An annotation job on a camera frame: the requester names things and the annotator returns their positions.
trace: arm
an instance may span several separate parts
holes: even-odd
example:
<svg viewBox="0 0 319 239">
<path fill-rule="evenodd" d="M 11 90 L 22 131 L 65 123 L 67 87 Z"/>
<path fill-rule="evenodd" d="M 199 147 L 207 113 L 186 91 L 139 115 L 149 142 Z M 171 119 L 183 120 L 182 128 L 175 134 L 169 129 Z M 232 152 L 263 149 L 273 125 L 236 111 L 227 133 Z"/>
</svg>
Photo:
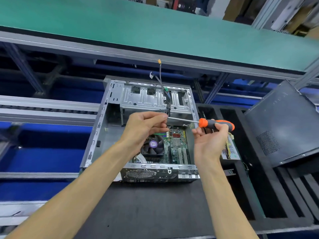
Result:
<svg viewBox="0 0 319 239">
<path fill-rule="evenodd" d="M 116 144 L 6 238 L 72 239 L 123 166 L 140 151 L 146 138 L 168 131 L 166 118 L 166 114 L 158 112 L 132 114 Z"/>
<path fill-rule="evenodd" d="M 219 132 L 205 134 L 193 129 L 194 159 L 201 177 L 217 239 L 258 239 L 242 212 L 221 167 L 219 157 L 225 148 L 228 126 L 216 123 Z"/>
</svg>

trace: orange and black screwdriver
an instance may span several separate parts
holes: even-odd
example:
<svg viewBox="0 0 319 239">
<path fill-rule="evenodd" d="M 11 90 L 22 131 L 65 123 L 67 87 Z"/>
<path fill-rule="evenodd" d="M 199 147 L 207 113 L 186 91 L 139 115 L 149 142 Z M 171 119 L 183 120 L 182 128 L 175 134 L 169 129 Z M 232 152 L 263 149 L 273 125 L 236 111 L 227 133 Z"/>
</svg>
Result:
<svg viewBox="0 0 319 239">
<path fill-rule="evenodd" d="M 203 127 L 210 128 L 214 132 L 218 131 L 218 129 L 215 127 L 215 123 L 227 124 L 228 125 L 228 132 L 231 132 L 235 129 L 235 125 L 233 123 L 231 123 L 229 121 L 225 121 L 225 120 L 206 120 L 205 118 L 201 118 L 201 119 L 199 119 L 199 121 L 192 121 L 192 120 L 186 120 L 186 119 L 175 118 L 175 117 L 168 117 L 168 119 L 198 123 L 198 126 L 200 128 L 203 128 Z"/>
</svg>

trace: black fan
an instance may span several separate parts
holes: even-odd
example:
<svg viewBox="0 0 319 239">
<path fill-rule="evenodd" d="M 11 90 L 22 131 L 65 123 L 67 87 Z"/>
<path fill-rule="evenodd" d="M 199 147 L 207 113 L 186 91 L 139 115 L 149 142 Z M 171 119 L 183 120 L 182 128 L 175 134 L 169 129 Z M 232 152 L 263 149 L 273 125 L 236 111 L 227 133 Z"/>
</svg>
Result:
<svg viewBox="0 0 319 239">
<path fill-rule="evenodd" d="M 144 157 L 163 157 L 164 156 L 164 140 L 162 136 L 149 136 L 141 149 Z"/>
</svg>

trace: person's right arm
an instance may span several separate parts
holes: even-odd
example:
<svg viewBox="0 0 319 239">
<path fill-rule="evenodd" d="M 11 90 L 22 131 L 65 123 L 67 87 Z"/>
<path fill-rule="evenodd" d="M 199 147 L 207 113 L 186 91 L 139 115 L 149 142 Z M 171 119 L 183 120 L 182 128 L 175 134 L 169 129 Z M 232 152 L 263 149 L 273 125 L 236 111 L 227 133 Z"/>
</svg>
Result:
<svg viewBox="0 0 319 239">
<path fill-rule="evenodd" d="M 202 181 L 217 239 L 258 239 L 239 207 L 219 157 L 225 148 L 228 126 L 216 123 L 219 132 L 205 134 L 193 129 L 194 159 Z"/>
</svg>

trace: forearm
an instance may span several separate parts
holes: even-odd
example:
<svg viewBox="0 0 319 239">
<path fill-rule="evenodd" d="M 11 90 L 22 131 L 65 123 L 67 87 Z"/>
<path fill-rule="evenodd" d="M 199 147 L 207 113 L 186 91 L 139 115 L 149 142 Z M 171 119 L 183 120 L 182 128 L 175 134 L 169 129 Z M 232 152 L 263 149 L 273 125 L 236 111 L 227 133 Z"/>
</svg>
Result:
<svg viewBox="0 0 319 239">
<path fill-rule="evenodd" d="M 235 198 L 219 158 L 198 170 L 216 238 L 258 238 Z"/>
<path fill-rule="evenodd" d="M 7 238 L 73 238 L 127 160 L 133 156 L 130 151 L 116 143 Z"/>
</svg>

